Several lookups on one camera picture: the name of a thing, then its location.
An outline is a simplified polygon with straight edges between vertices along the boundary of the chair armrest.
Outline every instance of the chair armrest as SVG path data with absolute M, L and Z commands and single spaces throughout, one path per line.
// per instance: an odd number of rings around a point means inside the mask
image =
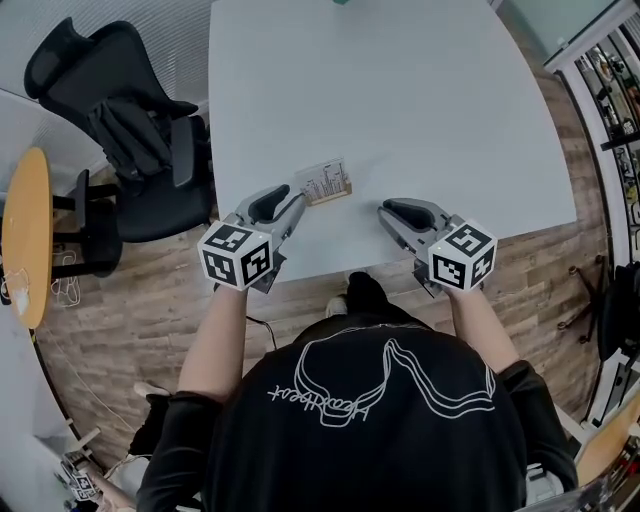
M 87 202 L 89 200 L 87 197 L 88 190 L 89 169 L 85 169 L 78 174 L 76 189 L 73 191 L 73 199 L 76 202 L 76 222 L 80 231 L 87 227 Z
M 196 175 L 196 137 L 188 117 L 171 121 L 171 163 L 176 188 L 191 185 Z
M 188 101 L 175 101 L 172 102 L 171 116 L 183 117 L 195 114 L 198 111 L 198 106 Z

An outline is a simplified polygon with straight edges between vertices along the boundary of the black office chair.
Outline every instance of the black office chair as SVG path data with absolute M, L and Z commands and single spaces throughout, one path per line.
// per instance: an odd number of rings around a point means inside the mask
M 63 20 L 31 57 L 24 86 L 102 146 L 119 187 L 89 187 L 82 173 L 75 195 L 82 201 L 115 195 L 123 241 L 157 240 L 209 222 L 204 121 L 191 115 L 195 105 L 165 94 L 131 24 L 116 21 L 83 37 L 71 18 Z
M 627 370 L 640 355 L 640 263 L 618 266 L 602 302 L 598 354 L 602 361 L 618 349 L 629 358 Z
M 591 340 L 591 334 L 596 323 L 598 329 L 598 358 L 600 363 L 595 385 L 589 399 L 589 406 L 582 421 L 587 421 L 594 404 L 604 363 L 618 349 L 629 358 L 625 366 L 619 365 L 616 370 L 613 388 L 601 417 L 591 420 L 595 427 L 599 427 L 604 416 L 611 408 L 616 407 L 616 402 L 621 403 L 624 398 L 631 382 L 631 367 L 640 356 L 640 263 L 631 263 L 626 267 L 618 266 L 615 269 L 615 273 L 612 273 L 609 278 L 610 285 L 605 288 L 604 260 L 602 257 L 598 257 L 596 262 L 602 265 L 597 287 L 589 284 L 579 269 L 575 267 L 570 269 L 570 273 L 580 276 L 589 290 L 591 299 L 589 306 L 585 308 L 592 315 L 589 332 L 587 335 L 580 337 L 580 343 L 586 343 Z M 572 321 L 562 326 L 559 325 L 558 328 L 566 328 L 565 326 L 571 325 L 577 318 L 582 318 L 583 316 L 584 314 L 580 314 Z

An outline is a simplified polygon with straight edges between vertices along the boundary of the person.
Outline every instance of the person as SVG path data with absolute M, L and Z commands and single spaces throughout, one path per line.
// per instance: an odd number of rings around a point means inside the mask
M 447 292 L 457 337 L 353 273 L 327 319 L 242 378 L 247 292 L 220 287 L 169 399 L 138 510 L 173 511 L 200 491 L 216 512 L 512 511 L 525 504 L 532 464 L 574 488 L 544 381 L 479 289 Z
M 103 475 L 97 466 L 77 452 L 78 470 L 86 472 L 101 492 L 96 498 L 97 512 L 135 511 L 136 491 L 140 487 L 148 460 L 160 441 L 171 393 L 148 382 L 136 382 L 133 389 L 136 394 L 145 398 L 150 407 L 144 423 L 133 436 L 127 457 L 107 475 Z M 184 504 L 200 510 L 199 503 L 193 500 L 184 501 Z

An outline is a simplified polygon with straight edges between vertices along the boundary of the chair leg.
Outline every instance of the chair leg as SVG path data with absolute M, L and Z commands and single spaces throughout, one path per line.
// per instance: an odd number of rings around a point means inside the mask
M 53 233 L 54 244 L 81 244 L 86 239 L 84 233 Z
M 73 265 L 55 265 L 51 269 L 52 279 L 64 277 L 86 276 L 96 272 L 111 272 L 115 265 L 111 261 L 95 261 L 92 263 L 74 263 Z
M 53 196 L 53 208 L 55 210 L 74 211 L 76 202 L 72 197 Z
M 87 199 L 93 201 L 94 199 L 104 199 L 105 197 L 112 197 L 118 194 L 120 189 L 118 185 L 113 183 L 107 185 L 95 185 L 87 188 Z
M 572 276 L 578 275 L 578 277 L 580 278 L 580 281 L 582 281 L 582 284 L 587 289 L 587 292 L 589 293 L 589 303 L 584 307 L 584 309 L 582 309 L 582 311 L 580 311 L 571 320 L 558 323 L 558 330 L 564 331 L 569 327 L 571 327 L 578 320 L 581 320 L 585 316 L 590 314 L 591 318 L 589 320 L 589 330 L 587 334 L 580 336 L 581 344 L 591 341 L 591 338 L 593 337 L 593 332 L 595 331 L 596 322 L 598 321 L 598 317 L 600 316 L 602 300 L 604 297 L 605 260 L 602 255 L 599 254 L 598 256 L 596 256 L 596 264 L 600 265 L 600 272 L 598 274 L 598 284 L 596 285 L 596 287 L 594 287 L 586 279 L 586 277 L 582 272 L 582 269 L 579 269 L 578 267 L 575 267 L 575 266 L 569 269 L 569 274 Z

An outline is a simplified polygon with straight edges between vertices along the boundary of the shelf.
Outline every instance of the shelf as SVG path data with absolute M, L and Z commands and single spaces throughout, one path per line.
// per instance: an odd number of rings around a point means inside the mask
M 625 202 L 629 255 L 640 261 L 640 60 L 615 31 L 576 61 L 613 150 Z

